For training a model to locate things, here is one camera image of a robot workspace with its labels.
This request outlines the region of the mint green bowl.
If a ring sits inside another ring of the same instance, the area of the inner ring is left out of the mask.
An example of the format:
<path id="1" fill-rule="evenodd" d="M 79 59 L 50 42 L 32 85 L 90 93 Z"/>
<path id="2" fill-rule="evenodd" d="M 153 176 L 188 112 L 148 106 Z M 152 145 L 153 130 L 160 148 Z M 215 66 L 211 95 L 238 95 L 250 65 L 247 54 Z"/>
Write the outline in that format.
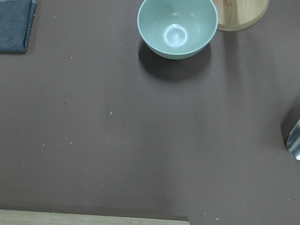
<path id="1" fill-rule="evenodd" d="M 218 11 L 211 0 L 145 0 L 137 27 L 154 53 L 181 60 L 199 53 L 213 39 Z"/>

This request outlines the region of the wooden cup tree stand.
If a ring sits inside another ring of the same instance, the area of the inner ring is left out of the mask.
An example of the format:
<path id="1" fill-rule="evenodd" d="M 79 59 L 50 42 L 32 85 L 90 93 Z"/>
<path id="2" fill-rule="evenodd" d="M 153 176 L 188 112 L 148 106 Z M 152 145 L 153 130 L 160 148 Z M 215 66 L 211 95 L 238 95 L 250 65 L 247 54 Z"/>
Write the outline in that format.
<path id="1" fill-rule="evenodd" d="M 255 25 L 267 11 L 269 0 L 215 0 L 218 30 L 239 31 Z"/>

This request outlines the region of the steel ice scoop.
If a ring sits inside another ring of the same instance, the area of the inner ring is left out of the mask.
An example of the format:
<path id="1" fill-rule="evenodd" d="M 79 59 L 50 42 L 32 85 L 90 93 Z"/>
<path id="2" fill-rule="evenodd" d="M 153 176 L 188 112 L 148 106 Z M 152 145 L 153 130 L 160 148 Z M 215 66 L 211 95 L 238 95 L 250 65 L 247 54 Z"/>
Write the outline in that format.
<path id="1" fill-rule="evenodd" d="M 286 147 L 297 160 L 300 160 L 300 120 L 295 124 L 289 133 Z"/>

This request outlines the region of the grey folded cloth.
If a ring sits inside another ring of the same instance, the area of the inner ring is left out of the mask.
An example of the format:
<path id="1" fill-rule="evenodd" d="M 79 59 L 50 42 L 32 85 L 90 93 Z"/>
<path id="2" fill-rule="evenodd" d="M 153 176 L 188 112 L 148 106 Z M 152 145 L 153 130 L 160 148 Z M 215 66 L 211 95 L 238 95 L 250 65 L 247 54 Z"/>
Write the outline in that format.
<path id="1" fill-rule="evenodd" d="M 2 0 L 0 2 L 0 51 L 27 52 L 37 2 Z"/>

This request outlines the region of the wooden cutting board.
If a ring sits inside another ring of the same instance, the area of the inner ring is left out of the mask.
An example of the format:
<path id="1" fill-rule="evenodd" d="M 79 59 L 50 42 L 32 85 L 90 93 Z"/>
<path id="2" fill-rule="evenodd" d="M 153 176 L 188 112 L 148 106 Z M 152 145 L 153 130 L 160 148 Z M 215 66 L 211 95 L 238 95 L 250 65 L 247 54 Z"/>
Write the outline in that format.
<path id="1" fill-rule="evenodd" d="M 188 225 L 188 221 L 1 210 L 2 225 Z"/>

